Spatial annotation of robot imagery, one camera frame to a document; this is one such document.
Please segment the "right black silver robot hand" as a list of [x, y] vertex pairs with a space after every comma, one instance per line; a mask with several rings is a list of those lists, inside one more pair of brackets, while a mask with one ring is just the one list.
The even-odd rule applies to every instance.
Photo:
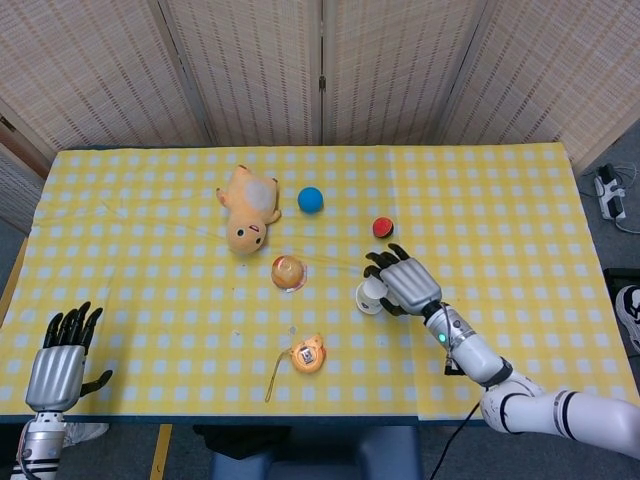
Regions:
[[429, 318], [440, 308], [440, 285], [426, 267], [400, 245], [389, 243], [387, 250], [368, 252], [365, 258], [371, 264], [365, 267], [363, 275], [385, 285], [387, 293], [379, 303], [389, 314]]

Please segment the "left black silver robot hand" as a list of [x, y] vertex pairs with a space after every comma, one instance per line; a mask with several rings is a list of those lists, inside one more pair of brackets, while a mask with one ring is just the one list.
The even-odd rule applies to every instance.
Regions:
[[36, 353], [25, 402], [36, 413], [63, 413], [80, 398], [102, 389], [113, 371], [84, 379], [86, 359], [103, 309], [89, 301], [55, 314], [48, 323], [42, 347]]

